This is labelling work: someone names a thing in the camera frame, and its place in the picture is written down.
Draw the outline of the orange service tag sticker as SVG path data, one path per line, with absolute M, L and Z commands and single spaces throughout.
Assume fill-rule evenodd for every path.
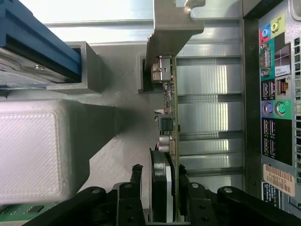
M 264 164 L 263 180 L 281 192 L 291 197 L 295 196 L 295 178 L 291 174 Z

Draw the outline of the green RAM stick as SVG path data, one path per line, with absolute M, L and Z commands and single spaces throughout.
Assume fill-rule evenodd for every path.
M 15 204 L 0 208 L 0 222 L 31 220 L 58 203 Z

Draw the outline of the grey parts rack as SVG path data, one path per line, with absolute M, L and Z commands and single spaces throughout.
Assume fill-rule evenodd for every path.
M 0 98 L 0 209 L 65 201 L 88 188 L 110 191 L 143 166 L 141 200 L 149 206 L 149 148 L 160 95 L 139 94 L 145 44 L 88 45 L 80 83 L 13 89 Z

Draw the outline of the open grey PC case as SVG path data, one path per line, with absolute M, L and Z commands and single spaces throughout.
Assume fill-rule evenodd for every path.
M 242 0 L 246 189 L 301 219 L 301 0 Z M 291 73 L 275 77 L 275 52 Z M 291 197 L 263 180 L 267 164 L 295 178 Z

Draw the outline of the Windows licence sticker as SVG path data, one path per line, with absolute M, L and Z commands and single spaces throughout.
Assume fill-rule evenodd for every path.
M 291 48 L 290 44 L 285 45 L 275 52 L 275 77 L 291 73 Z

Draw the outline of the hard disk with blue caddy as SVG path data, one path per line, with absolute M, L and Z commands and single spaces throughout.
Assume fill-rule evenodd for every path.
M 0 90 L 80 83 L 81 55 L 19 0 L 0 0 Z

